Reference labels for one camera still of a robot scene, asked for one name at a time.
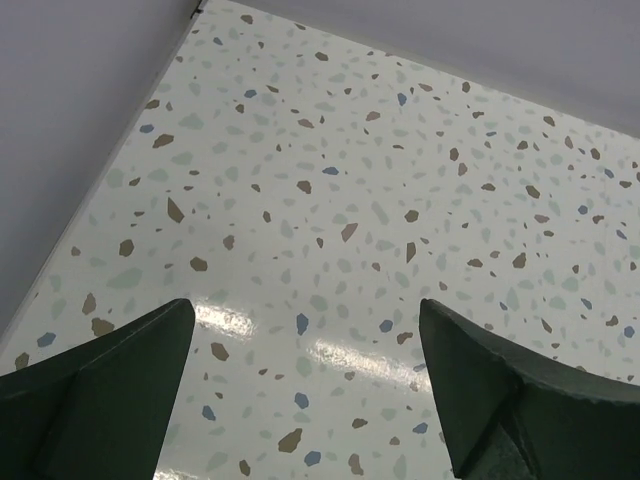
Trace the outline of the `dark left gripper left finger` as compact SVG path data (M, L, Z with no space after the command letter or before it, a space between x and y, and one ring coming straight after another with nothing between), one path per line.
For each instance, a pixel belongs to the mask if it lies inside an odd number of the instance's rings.
M153 478L194 326L174 299L2 376L2 478Z

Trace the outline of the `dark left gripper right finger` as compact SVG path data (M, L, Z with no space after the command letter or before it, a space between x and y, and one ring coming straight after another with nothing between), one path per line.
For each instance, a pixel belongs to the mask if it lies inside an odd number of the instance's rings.
M457 479L636 479L639 389L420 303L419 332Z

